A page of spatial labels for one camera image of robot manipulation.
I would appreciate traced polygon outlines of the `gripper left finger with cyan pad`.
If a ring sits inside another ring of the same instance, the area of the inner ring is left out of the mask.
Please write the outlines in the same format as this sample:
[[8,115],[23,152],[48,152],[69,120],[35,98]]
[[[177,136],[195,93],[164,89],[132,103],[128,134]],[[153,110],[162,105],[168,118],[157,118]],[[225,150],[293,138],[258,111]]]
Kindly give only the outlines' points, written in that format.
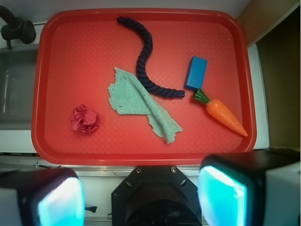
[[85,191],[71,169],[0,173],[2,226],[82,226]]

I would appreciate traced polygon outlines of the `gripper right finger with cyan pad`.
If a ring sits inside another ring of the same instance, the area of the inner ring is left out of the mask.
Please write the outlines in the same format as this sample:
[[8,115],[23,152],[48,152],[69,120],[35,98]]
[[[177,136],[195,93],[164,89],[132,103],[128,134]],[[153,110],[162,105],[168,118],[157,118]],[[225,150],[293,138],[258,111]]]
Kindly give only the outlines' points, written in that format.
[[200,166],[198,199],[211,226],[298,226],[300,153],[263,150],[208,155]]

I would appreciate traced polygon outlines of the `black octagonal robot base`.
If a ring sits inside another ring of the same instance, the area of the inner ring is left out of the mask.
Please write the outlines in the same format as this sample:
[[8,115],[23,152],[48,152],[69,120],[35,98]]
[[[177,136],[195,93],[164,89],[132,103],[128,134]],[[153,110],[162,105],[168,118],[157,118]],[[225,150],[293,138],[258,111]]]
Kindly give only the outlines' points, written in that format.
[[114,226],[200,226],[197,186],[175,166],[138,166],[111,193]]

